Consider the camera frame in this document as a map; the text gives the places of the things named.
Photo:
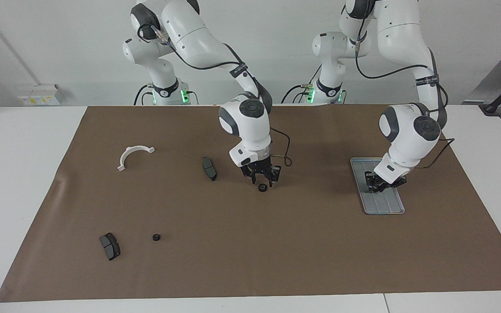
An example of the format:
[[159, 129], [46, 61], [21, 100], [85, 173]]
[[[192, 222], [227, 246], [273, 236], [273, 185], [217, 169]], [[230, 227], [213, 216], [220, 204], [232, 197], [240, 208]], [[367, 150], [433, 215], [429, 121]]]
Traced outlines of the silver metal tray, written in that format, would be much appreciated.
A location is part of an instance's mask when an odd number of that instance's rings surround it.
[[370, 193], [364, 176], [365, 172], [373, 172], [381, 158], [351, 158], [351, 168], [354, 174], [359, 197], [368, 215], [404, 214], [405, 208], [397, 189], [388, 188], [382, 193]]

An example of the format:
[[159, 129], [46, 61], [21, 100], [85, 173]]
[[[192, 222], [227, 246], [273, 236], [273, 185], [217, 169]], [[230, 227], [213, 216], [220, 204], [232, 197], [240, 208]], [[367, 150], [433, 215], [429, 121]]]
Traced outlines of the dark grey brake pad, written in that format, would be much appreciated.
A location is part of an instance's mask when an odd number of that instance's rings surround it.
[[211, 180], [211, 181], [216, 181], [217, 180], [217, 171], [213, 165], [213, 162], [211, 159], [207, 156], [204, 156], [202, 159], [202, 167], [205, 175]]
[[99, 236], [99, 241], [103, 246], [106, 257], [109, 261], [120, 256], [120, 246], [117, 241], [117, 238], [112, 233], [106, 233], [102, 236]]

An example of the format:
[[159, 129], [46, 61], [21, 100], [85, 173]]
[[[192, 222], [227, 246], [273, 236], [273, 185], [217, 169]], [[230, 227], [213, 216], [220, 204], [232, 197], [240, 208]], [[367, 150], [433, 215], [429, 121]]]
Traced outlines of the brown paper table mat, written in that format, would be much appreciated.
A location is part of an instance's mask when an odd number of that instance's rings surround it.
[[[294, 162], [262, 193], [216, 107], [89, 107], [0, 302], [501, 290], [501, 234], [453, 151], [409, 174], [404, 214], [364, 213], [350, 159], [384, 154], [383, 110], [274, 108]], [[155, 152], [119, 172], [135, 145]]]

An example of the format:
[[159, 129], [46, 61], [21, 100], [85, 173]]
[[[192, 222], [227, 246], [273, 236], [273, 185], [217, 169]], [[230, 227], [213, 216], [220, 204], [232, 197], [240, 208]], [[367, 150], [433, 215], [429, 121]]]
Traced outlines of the white curved plastic bracket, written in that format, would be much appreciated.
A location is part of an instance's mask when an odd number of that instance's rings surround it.
[[147, 147], [145, 145], [135, 145], [135, 146], [132, 146], [132, 147], [127, 147], [125, 149], [125, 151], [123, 152], [123, 154], [120, 156], [120, 163], [119, 163], [119, 166], [117, 167], [117, 170], [119, 172], [122, 172], [123, 170], [125, 170], [126, 168], [126, 160], [127, 160], [127, 157], [134, 153], [135, 151], [145, 151], [149, 154], [152, 154], [153, 152], [155, 152], [155, 148], [154, 147]]

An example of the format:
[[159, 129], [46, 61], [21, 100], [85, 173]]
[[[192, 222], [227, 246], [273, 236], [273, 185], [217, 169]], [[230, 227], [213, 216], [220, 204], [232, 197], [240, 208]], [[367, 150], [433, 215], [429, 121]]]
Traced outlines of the white wall socket box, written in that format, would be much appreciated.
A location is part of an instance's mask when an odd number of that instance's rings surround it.
[[59, 106], [64, 99], [56, 84], [19, 85], [17, 98], [24, 106]]

